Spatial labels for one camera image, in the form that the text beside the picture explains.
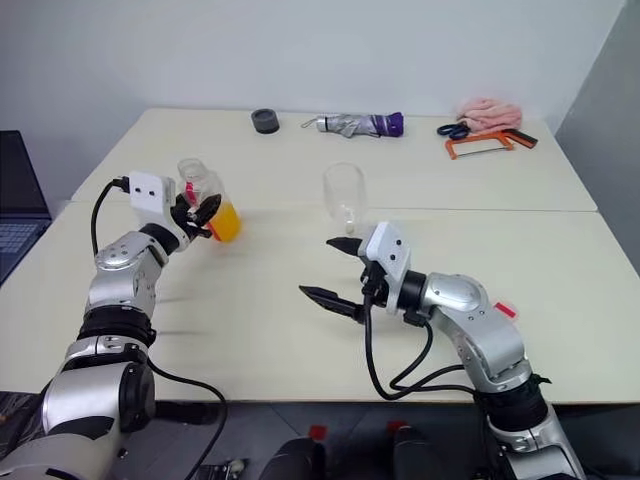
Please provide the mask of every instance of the plastic bottle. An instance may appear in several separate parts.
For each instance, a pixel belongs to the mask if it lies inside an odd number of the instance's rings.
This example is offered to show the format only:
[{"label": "plastic bottle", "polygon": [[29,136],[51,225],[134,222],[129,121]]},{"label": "plastic bottle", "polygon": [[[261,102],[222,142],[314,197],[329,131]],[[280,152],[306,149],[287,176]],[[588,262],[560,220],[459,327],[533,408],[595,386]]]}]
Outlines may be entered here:
[{"label": "plastic bottle", "polygon": [[178,171],[185,182],[183,192],[193,207],[200,205],[206,197],[222,195],[220,208],[208,224],[213,237],[220,242],[231,242],[240,232],[242,222],[229,196],[224,191],[220,177],[209,170],[197,158],[185,158],[178,163]]}]

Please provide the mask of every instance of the gray floor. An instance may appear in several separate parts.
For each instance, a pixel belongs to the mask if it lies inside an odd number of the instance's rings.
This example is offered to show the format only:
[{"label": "gray floor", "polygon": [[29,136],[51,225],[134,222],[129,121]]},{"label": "gray floor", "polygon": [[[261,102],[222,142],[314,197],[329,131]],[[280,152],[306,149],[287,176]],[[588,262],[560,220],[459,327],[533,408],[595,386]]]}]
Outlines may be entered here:
[{"label": "gray floor", "polygon": [[[22,403],[14,397],[8,402],[0,394],[0,410]],[[640,476],[640,405],[557,410],[583,462],[607,474]],[[0,427],[0,446],[19,420],[19,411]],[[247,458],[242,478],[257,479],[283,443],[307,435],[312,425],[323,425],[328,428],[323,443],[331,478],[389,479],[390,422],[405,422],[435,440],[451,479],[467,480],[483,463],[474,406],[412,403],[232,403],[227,427],[205,463]],[[214,429],[154,420],[131,436],[129,455],[114,465],[112,478],[180,480]],[[29,430],[33,436],[34,427]]]}]

